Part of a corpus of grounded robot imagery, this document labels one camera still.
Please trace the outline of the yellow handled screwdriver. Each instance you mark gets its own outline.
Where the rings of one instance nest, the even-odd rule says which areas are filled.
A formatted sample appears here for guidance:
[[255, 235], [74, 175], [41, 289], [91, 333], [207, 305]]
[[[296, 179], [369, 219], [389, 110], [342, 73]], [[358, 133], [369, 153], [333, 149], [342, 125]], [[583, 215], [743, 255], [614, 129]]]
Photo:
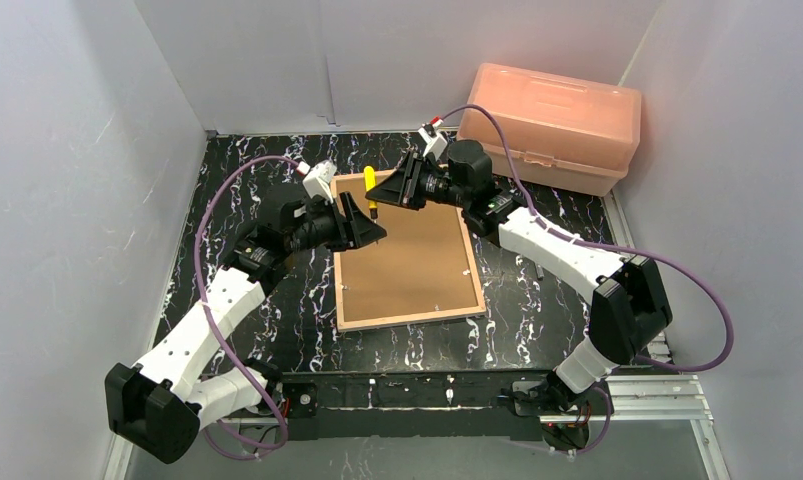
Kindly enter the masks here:
[[[365, 192], [369, 193], [376, 187], [377, 184], [376, 172], [374, 168], [371, 165], [367, 165], [364, 168], [363, 176], [364, 176]], [[370, 218], [373, 221], [377, 221], [377, 219], [379, 218], [378, 204], [373, 200], [368, 200], [367, 203], [368, 203], [368, 211]]]

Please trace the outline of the white wooden photo frame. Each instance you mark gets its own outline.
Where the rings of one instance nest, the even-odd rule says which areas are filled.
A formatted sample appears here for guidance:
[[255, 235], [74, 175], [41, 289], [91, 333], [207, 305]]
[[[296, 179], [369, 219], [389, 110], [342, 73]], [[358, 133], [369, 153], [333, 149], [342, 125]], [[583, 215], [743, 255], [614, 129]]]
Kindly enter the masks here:
[[366, 247], [334, 253], [336, 327], [355, 331], [476, 316], [487, 311], [461, 210], [381, 206], [387, 231]]

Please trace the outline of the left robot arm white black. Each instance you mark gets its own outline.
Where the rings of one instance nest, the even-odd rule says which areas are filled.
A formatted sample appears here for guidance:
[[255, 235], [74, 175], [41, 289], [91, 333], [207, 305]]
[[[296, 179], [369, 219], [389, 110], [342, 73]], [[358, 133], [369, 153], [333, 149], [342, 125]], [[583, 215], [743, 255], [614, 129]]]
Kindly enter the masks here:
[[152, 350], [105, 377], [109, 429], [165, 464], [180, 459], [199, 432], [229, 414], [269, 403], [279, 370], [249, 360], [246, 369], [206, 381], [200, 375], [226, 338], [286, 276], [293, 255], [326, 247], [354, 250], [385, 238], [386, 230], [353, 196], [310, 197], [296, 184], [273, 187], [197, 301]]

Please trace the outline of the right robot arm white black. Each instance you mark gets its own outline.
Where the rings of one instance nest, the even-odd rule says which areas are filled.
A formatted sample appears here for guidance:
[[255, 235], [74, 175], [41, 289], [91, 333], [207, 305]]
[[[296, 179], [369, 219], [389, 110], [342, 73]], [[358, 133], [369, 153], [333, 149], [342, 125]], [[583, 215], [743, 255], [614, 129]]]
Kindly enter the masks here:
[[571, 286], [589, 304], [588, 331], [532, 395], [559, 408], [629, 364], [672, 320], [656, 262], [584, 247], [566, 230], [547, 225], [528, 201], [501, 188], [492, 160], [473, 140], [432, 153], [405, 154], [385, 179], [368, 188], [370, 202], [420, 210], [429, 202], [459, 208], [469, 231], [522, 255]]

